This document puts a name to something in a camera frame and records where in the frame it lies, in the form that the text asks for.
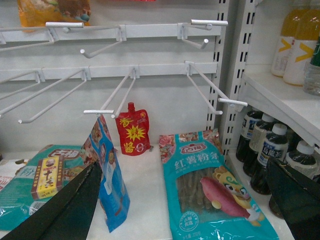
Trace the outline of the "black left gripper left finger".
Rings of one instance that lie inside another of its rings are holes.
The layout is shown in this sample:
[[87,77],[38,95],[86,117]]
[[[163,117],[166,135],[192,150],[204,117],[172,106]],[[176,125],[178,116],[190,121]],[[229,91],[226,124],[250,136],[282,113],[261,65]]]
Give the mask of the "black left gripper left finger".
[[91,163],[3,240],[85,240],[99,195],[102,170]]

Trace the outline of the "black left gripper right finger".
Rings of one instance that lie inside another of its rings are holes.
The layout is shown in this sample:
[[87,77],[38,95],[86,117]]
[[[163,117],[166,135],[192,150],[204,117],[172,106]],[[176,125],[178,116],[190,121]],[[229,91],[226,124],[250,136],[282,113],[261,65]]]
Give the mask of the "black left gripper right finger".
[[296,240],[320,238],[320,184],[271,157],[266,180],[275,203]]

